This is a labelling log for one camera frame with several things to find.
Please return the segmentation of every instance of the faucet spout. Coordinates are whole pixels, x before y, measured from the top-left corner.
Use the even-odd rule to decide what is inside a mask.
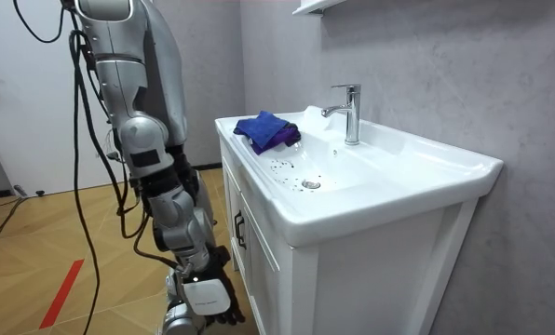
[[[321,116],[330,117],[335,112],[350,112],[350,111],[351,111],[351,106],[348,103],[348,104],[341,105],[341,106],[332,106],[332,107],[324,108],[324,109],[321,110]]]
[[[345,144],[357,145],[360,143],[360,85],[338,85],[335,87],[345,87],[346,104],[322,109],[321,115],[330,117],[335,112],[345,112]]]

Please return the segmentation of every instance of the white vanity cabinet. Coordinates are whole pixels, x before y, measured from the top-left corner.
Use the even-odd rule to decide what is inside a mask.
[[[243,117],[216,128],[235,269],[259,333],[427,335],[503,162],[365,121],[362,143],[346,146],[345,117],[314,106],[278,115],[299,143],[257,155],[233,133]]]

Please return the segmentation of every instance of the sink basin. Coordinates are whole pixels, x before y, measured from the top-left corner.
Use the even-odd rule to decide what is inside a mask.
[[[277,114],[295,123],[302,139],[257,155],[238,120],[216,120],[220,138],[259,188],[270,215],[285,222],[293,247],[462,203],[488,194],[503,162],[390,127],[360,122],[360,141],[344,144],[345,115],[330,118],[309,106]]]

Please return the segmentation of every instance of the blue towel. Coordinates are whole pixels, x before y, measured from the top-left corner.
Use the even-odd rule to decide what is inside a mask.
[[[288,121],[275,117],[273,114],[260,111],[253,119],[240,120],[235,133],[246,134],[253,142],[264,148],[276,134],[288,124]]]

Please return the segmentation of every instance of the purple cloth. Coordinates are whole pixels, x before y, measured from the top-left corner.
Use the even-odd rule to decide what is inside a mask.
[[[262,154],[280,143],[292,146],[301,139],[300,131],[295,124],[265,111],[261,111],[254,119],[238,121],[234,133],[249,138],[250,147],[256,154]]]
[[[288,125],[288,121],[282,120],[269,112],[260,111],[255,118],[238,121],[234,133],[238,135],[246,134],[249,139],[264,148],[286,125]]]
[[[286,143],[288,146],[292,146],[294,143],[301,139],[300,131],[298,127],[294,124],[289,123],[284,128],[282,128],[265,147],[260,147],[255,142],[253,142],[250,147],[256,154],[262,154],[263,152],[278,146],[280,143]]]

